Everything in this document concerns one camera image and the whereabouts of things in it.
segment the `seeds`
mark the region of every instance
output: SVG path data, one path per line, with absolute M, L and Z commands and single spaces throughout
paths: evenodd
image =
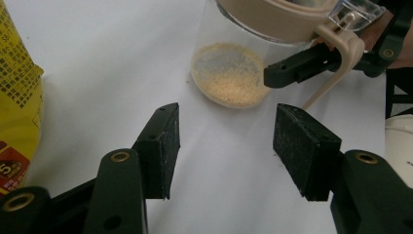
M 253 51 L 216 43 L 197 51 L 191 73 L 198 88 L 211 100 L 233 108 L 258 104 L 270 91 L 263 83 L 264 61 Z

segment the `beige plastic handle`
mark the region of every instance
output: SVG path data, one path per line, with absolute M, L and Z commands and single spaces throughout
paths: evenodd
M 355 67 L 362 57 L 364 51 L 364 42 L 358 38 L 352 31 L 339 30 L 335 31 L 337 25 L 334 22 L 319 25 L 315 33 L 332 44 L 341 55 L 341 64 L 333 76 L 328 79 L 310 99 L 303 105 L 307 110 L 311 105 L 318 101 L 328 91 L 330 91 L 341 79 Z

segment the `white table surface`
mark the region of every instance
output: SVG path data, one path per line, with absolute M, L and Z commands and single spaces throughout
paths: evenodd
M 180 105 L 171 199 L 148 200 L 151 234 L 336 233 L 329 203 L 302 198 L 272 148 L 277 103 L 300 106 L 329 77 L 272 90 L 246 110 L 204 97 L 189 74 L 204 0 L 6 0 L 40 65 L 45 114 L 26 185 L 56 196 L 130 148 L 156 108 Z M 384 153 L 385 79 L 352 71 L 309 111 L 342 151 Z

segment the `beige lid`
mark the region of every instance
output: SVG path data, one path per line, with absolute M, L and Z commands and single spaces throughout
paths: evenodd
M 242 27 L 281 43 L 314 39 L 315 28 L 327 23 L 337 0 L 216 0 Z

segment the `yellow bag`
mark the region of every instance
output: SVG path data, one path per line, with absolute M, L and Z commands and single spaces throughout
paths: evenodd
M 22 185 L 37 148 L 42 74 L 0 0 L 0 196 Z

